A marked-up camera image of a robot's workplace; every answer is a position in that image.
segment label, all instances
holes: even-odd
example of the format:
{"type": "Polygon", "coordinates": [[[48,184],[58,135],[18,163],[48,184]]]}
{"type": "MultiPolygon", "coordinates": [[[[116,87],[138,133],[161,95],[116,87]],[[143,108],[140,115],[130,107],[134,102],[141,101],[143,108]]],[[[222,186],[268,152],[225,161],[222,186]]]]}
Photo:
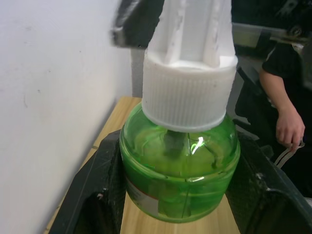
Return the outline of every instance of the label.
{"type": "Polygon", "coordinates": [[[158,216],[158,200],[148,196],[141,190],[139,190],[128,178],[127,178],[128,194],[133,200],[133,202],[143,209],[144,211],[150,213],[153,216],[158,216]]]}

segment white plastic cap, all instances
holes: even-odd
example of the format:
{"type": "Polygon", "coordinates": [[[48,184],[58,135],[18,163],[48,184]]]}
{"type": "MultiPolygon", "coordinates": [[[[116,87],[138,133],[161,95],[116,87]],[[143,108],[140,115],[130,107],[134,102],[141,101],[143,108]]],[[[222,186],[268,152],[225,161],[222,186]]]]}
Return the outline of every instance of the white plastic cap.
{"type": "Polygon", "coordinates": [[[177,132],[219,125],[236,65],[231,0],[165,0],[144,60],[144,114],[177,132]]]}

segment wooden table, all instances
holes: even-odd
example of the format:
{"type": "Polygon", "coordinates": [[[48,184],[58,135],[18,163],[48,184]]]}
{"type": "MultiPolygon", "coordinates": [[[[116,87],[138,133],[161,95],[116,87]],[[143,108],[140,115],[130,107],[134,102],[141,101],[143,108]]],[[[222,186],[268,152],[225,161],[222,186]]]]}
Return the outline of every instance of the wooden table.
{"type": "MultiPolygon", "coordinates": [[[[107,120],[101,133],[98,135],[88,156],[82,166],[90,159],[101,141],[111,132],[122,128],[131,110],[140,103],[140,98],[122,97],[107,120]]],[[[54,222],[60,205],[51,218],[45,234],[54,222]]],[[[226,196],[223,197],[220,205],[210,215],[192,223],[172,224],[158,221],[143,213],[126,195],[121,234],[239,234],[232,211],[226,196]]]]}

